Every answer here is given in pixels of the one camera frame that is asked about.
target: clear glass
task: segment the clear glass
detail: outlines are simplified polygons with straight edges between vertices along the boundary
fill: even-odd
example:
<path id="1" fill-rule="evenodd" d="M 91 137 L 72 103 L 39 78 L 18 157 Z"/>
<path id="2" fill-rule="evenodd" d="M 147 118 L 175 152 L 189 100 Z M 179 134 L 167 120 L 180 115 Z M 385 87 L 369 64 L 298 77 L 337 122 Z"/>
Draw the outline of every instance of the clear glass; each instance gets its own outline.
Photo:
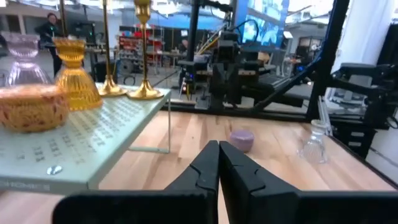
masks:
<path id="1" fill-rule="evenodd" d="M 53 78 L 42 70 L 34 59 L 39 52 L 39 36 L 1 32 L 7 42 L 8 51 L 15 62 L 4 78 L 4 86 L 23 84 L 53 84 Z"/>
<path id="2" fill-rule="evenodd" d="M 87 110 L 102 106 L 102 98 L 92 77 L 81 67 L 86 42 L 68 38 L 53 38 L 53 42 L 65 65 L 58 72 L 55 84 L 66 91 L 69 109 Z"/>
<path id="3" fill-rule="evenodd" d="M 311 136 L 305 142 L 304 147 L 298 150 L 298 154 L 301 158 L 311 163 L 322 164 L 327 161 L 325 143 L 323 142 L 326 124 L 320 120 L 312 120 L 311 125 Z"/>

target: black metal frame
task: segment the black metal frame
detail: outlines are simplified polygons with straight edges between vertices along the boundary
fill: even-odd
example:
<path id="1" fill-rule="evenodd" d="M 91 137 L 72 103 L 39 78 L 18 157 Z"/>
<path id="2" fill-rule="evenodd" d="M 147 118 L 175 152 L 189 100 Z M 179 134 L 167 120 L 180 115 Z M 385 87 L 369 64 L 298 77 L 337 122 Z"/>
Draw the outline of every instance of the black metal frame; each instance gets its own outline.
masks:
<path id="1" fill-rule="evenodd" d="M 193 53 L 194 53 L 194 44 L 195 44 L 195 32 L 197 30 L 197 22 L 198 22 L 198 11 L 199 7 L 203 4 L 203 1 L 206 0 L 193 0 L 192 2 L 192 14 L 191 14 L 191 23 L 190 23 L 190 32 L 189 32 L 189 42 L 188 42 L 188 54 L 187 54 L 187 63 L 193 63 Z M 199 113 L 199 114 L 212 114 L 212 115 L 220 115 L 220 116 L 235 116 L 235 117 L 245 117 L 245 118 L 258 118 L 258 119 L 273 119 L 278 121 L 290 121 L 290 122 L 310 122 L 313 119 L 319 119 L 319 110 L 318 110 L 318 97 L 324 96 L 326 89 L 330 86 L 331 83 L 331 68 L 335 61 L 336 51 L 338 47 L 338 42 L 340 41 L 340 34 L 343 28 L 343 23 L 345 21 L 347 9 L 348 9 L 349 1 L 347 0 L 335 0 L 333 3 L 333 9 L 330 14 L 330 20 L 325 36 L 325 41 L 323 42 L 323 46 L 319 56 L 307 66 L 307 68 L 293 77 L 291 82 L 286 83 L 285 85 L 280 86 L 275 90 L 272 94 L 270 94 L 265 100 L 259 102 L 254 108 L 250 111 L 244 109 L 234 109 L 234 108 L 225 108 L 224 110 L 200 110 L 195 109 L 195 105 L 191 103 L 184 102 L 172 102 L 171 110 L 179 111 L 179 112 L 187 112 L 187 113 Z M 276 98 L 286 93 L 289 89 L 291 89 L 294 85 L 299 83 L 309 74 L 315 72 L 315 80 L 313 84 L 313 89 L 311 92 L 310 102 L 308 104 L 308 109 L 306 113 L 289 113 L 282 111 L 264 111 L 264 108 L 272 103 Z M 356 127 L 356 128 L 371 128 L 371 129 L 387 129 L 388 126 L 384 124 L 380 124 L 379 126 L 369 126 L 365 124 L 359 118 L 350 118 L 344 115 L 331 115 L 330 122 L 334 126 L 347 125 Z M 344 145 L 342 142 L 332 137 L 332 140 L 339 144 L 344 150 L 350 153 L 354 158 L 360 161 L 364 166 L 375 172 L 382 180 L 386 181 L 388 184 L 398 189 L 398 185 L 385 176 L 383 173 L 374 168 L 371 164 L 366 162 L 361 156 L 357 155 L 354 151 L 352 151 L 349 147 Z"/>

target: purple object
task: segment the purple object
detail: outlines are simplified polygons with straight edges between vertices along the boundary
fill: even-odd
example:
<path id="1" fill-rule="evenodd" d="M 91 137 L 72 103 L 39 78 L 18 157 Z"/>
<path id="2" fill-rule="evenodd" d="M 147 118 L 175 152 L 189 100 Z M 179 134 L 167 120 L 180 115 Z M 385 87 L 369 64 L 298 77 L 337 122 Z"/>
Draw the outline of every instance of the purple object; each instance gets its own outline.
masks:
<path id="1" fill-rule="evenodd" d="M 243 152 L 249 152 L 253 147 L 254 134 L 247 130 L 238 130 L 231 132 L 229 142 Z"/>
<path id="2" fill-rule="evenodd" d="M 5 86 L 21 84 L 53 84 L 50 78 L 36 63 L 34 58 L 39 52 L 38 35 L 23 35 L 11 32 L 1 32 L 7 42 L 7 47 L 15 62 L 11 72 L 5 77 Z"/>

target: pink glass vase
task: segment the pink glass vase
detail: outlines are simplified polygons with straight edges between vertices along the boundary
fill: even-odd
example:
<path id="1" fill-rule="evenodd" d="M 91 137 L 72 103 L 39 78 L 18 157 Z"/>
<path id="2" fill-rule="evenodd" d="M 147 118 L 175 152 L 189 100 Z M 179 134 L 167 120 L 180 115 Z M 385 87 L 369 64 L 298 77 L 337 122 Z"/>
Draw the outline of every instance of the pink glass vase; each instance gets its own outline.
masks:
<path id="1" fill-rule="evenodd" d="M 39 52 L 39 36 L 1 32 L 7 42 L 8 51 L 15 62 L 4 79 L 4 86 L 24 84 L 53 84 L 53 78 L 40 68 L 34 59 Z"/>

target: wooden tabletop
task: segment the wooden tabletop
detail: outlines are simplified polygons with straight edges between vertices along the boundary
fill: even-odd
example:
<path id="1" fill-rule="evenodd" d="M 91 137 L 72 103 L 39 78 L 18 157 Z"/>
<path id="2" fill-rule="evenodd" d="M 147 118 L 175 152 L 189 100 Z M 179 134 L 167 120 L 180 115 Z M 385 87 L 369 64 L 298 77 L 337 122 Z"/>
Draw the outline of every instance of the wooden tabletop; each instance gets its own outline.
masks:
<path id="1" fill-rule="evenodd" d="M 101 189 L 164 189 L 191 163 L 209 140 L 227 140 L 231 130 L 248 129 L 256 138 L 248 156 L 302 190 L 394 190 L 375 173 L 325 137 L 326 164 L 309 164 L 297 155 L 309 137 L 308 124 L 172 113 L 170 154 L 126 152 L 100 184 Z M 159 112 L 133 143 L 167 146 L 167 113 Z M 59 195 L 4 192 L 0 223 L 48 224 Z M 220 188 L 220 223 L 228 223 Z"/>

